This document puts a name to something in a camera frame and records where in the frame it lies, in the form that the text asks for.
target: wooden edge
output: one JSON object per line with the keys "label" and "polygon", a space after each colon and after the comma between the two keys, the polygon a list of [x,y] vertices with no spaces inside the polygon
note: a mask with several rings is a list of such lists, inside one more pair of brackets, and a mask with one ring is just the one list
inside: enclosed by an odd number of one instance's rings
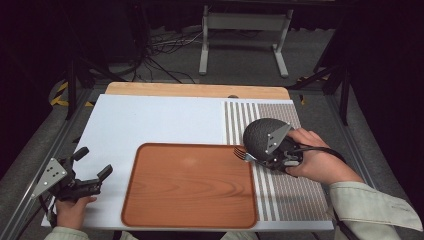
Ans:
{"label": "wooden edge", "polygon": [[289,100],[287,89],[283,87],[175,84],[175,83],[133,83],[112,82],[106,94],[140,95],[140,96],[175,96],[175,97],[216,97],[251,99]]}

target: black cable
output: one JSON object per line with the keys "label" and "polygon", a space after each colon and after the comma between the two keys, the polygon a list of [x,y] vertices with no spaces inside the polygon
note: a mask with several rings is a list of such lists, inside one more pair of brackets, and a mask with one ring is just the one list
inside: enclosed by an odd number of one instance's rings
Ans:
{"label": "black cable", "polygon": [[147,68],[147,70],[149,70],[149,72],[150,72],[150,80],[151,80],[151,81],[153,81],[153,72],[152,72],[152,69],[150,69],[150,68],[146,65],[146,62],[144,62],[144,66]]}
{"label": "black cable", "polygon": [[243,36],[243,37],[247,37],[247,38],[255,38],[255,37],[257,37],[258,35],[259,35],[259,33],[260,32],[262,32],[262,31],[253,31],[254,32],[254,34],[252,34],[252,36],[249,36],[249,35],[247,35],[247,34],[245,34],[244,32],[248,32],[247,30],[245,30],[245,31],[237,31],[237,30],[234,30],[234,34],[235,35],[239,35],[239,36]]}
{"label": "black cable", "polygon": [[137,68],[134,69],[134,75],[133,75],[133,78],[131,79],[131,82],[134,82],[136,77],[137,77]]}
{"label": "black cable", "polygon": [[143,82],[147,82],[146,80],[144,80],[141,76],[140,76],[140,74],[137,74],[137,78],[138,79],[140,79],[141,81],[143,81]]}
{"label": "black cable", "polygon": [[22,234],[25,232],[25,230],[28,228],[29,224],[34,220],[34,218],[37,216],[37,214],[40,212],[41,209],[44,209],[46,214],[48,213],[48,208],[46,206],[46,203],[50,201],[51,195],[47,196],[45,200],[41,196],[38,197],[38,200],[40,202],[40,206],[35,210],[35,212],[29,217],[28,221],[25,223],[25,225],[22,227],[21,231],[19,231],[18,236],[16,239],[20,239],[22,237]]}
{"label": "black cable", "polygon": [[[157,68],[157,67],[155,67],[155,66],[152,66],[152,65],[150,65],[149,63],[147,63],[147,64],[148,64],[150,67],[154,68],[154,69],[157,69],[157,70],[161,70],[161,71],[163,71],[162,69]],[[178,71],[170,71],[170,70],[166,70],[166,71],[168,71],[168,72],[170,72],[170,73],[179,73],[179,74],[185,75],[185,76],[187,76],[188,78],[190,78],[190,80],[191,80],[194,84],[196,84],[196,82],[194,81],[194,79],[193,79],[190,75],[188,75],[187,73],[178,72]]]}
{"label": "black cable", "polygon": [[347,237],[349,240],[359,240],[359,238],[355,235],[352,230],[343,222],[340,221],[339,216],[337,215],[336,211],[334,210],[334,216],[336,218],[337,226],[339,226],[340,231]]}
{"label": "black cable", "polygon": [[[150,55],[156,56],[160,53],[167,53],[167,54],[174,53],[174,52],[178,51],[179,49],[181,49],[182,47],[185,47],[185,46],[193,43],[194,40],[197,38],[197,36],[200,35],[200,33],[202,33],[202,32],[201,31],[191,32],[188,35],[181,34],[181,36],[179,36],[178,38],[172,38],[173,36],[171,36],[170,38],[168,38],[166,40],[152,41],[152,45],[150,46],[150,48],[152,49],[153,53],[150,54]],[[190,39],[190,40],[187,39],[187,38],[189,38],[189,37],[191,37],[195,34],[197,36],[194,39]]]}
{"label": "black cable", "polygon": [[305,152],[305,151],[311,151],[311,150],[316,150],[316,151],[322,151],[322,152],[326,152],[329,153],[337,158],[339,158],[340,160],[342,160],[344,163],[346,163],[346,160],[344,159],[344,157],[338,153],[336,150],[333,150],[331,148],[327,148],[327,147],[312,147],[309,145],[305,145],[305,144],[300,144],[300,145],[304,145],[306,146],[305,148],[299,148],[293,151],[288,151],[288,154],[293,154],[293,153],[298,153],[298,152]]}
{"label": "black cable", "polygon": [[152,61],[153,63],[155,63],[162,71],[164,71],[166,74],[168,74],[168,76],[170,76],[172,79],[174,79],[175,81],[182,83],[178,78],[174,77],[174,75],[172,75],[171,73],[169,73],[165,68],[163,68],[159,63],[157,63],[155,60],[153,60],[151,57],[147,57],[150,61]]}
{"label": "black cable", "polygon": [[314,238],[315,238],[316,240],[321,240],[321,239],[319,238],[318,234],[316,234],[316,233],[314,233],[314,232],[311,232],[311,233],[312,233],[312,236],[314,236]]}
{"label": "black cable", "polygon": [[258,240],[261,240],[261,236],[259,236],[258,232],[255,232],[256,237],[258,238]]}

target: striped mat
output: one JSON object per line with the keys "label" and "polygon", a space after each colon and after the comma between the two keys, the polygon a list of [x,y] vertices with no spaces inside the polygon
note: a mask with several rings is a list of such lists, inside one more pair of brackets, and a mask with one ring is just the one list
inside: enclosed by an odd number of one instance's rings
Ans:
{"label": "striped mat", "polygon": [[[226,101],[225,144],[243,145],[243,132],[249,123],[260,118],[275,118],[300,127],[293,103],[262,104]],[[319,183],[253,166],[259,221],[329,220],[327,202]]]}

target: light green sleeve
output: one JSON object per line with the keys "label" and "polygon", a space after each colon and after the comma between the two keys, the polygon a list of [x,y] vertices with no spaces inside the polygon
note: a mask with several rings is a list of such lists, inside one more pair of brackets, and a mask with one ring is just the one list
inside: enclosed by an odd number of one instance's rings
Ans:
{"label": "light green sleeve", "polygon": [[44,240],[88,240],[88,236],[75,229],[55,227]]}
{"label": "light green sleeve", "polygon": [[[393,226],[423,231],[418,214],[405,200],[366,184],[334,183],[330,197],[339,219],[360,239],[400,239]],[[335,239],[346,239],[338,228]]]}

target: brown tray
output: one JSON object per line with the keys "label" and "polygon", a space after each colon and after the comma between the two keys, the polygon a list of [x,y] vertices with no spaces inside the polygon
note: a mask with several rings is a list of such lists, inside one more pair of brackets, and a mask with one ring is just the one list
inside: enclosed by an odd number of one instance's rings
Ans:
{"label": "brown tray", "polygon": [[122,222],[130,227],[251,228],[251,165],[231,145],[146,143],[137,150]]}

